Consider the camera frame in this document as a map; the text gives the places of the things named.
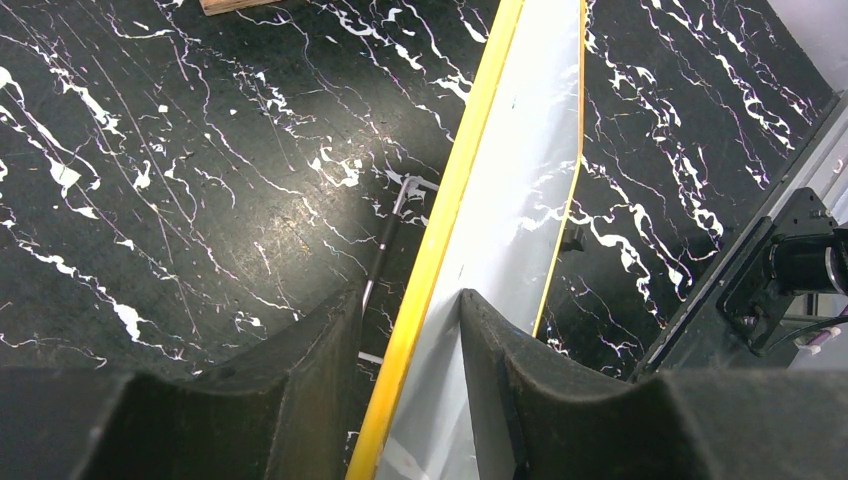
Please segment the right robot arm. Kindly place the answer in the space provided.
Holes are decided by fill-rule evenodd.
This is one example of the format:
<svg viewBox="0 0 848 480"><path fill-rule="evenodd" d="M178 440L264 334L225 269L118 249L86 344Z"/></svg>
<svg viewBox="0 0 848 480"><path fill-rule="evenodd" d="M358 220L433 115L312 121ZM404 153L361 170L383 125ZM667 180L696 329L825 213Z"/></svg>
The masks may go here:
<svg viewBox="0 0 848 480"><path fill-rule="evenodd" d="M716 306L752 354L838 324L818 320L772 338L795 298L847 294L847 229L813 189L794 190L775 216L762 217L738 253Z"/></svg>

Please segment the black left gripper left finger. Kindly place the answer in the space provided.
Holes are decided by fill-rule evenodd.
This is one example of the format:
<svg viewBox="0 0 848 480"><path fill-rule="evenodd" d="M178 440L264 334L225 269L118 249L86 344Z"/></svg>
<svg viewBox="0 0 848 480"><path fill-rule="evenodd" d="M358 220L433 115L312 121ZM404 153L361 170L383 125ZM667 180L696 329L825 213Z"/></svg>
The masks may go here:
<svg viewBox="0 0 848 480"><path fill-rule="evenodd" d="M5 367L5 479L339 479L362 326L349 284L190 381Z"/></svg>

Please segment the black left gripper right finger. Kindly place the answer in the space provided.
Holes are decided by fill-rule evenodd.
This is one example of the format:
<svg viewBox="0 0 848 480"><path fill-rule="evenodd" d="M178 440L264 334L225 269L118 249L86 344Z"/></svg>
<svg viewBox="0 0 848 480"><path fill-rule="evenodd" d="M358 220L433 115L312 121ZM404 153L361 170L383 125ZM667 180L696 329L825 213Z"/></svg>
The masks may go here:
<svg viewBox="0 0 848 480"><path fill-rule="evenodd" d="M843 479L847 376L684 369L635 384L554 352L480 293L460 336L483 479Z"/></svg>

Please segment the orange framed whiteboard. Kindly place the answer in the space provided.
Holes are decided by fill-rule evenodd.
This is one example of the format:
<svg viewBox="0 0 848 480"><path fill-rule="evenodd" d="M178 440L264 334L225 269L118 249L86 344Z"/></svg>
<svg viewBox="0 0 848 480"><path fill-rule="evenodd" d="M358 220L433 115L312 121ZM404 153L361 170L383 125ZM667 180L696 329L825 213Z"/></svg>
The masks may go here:
<svg viewBox="0 0 848 480"><path fill-rule="evenodd" d="M348 478L512 477L505 365L482 309L533 340L579 176L586 10L499 5Z"/></svg>

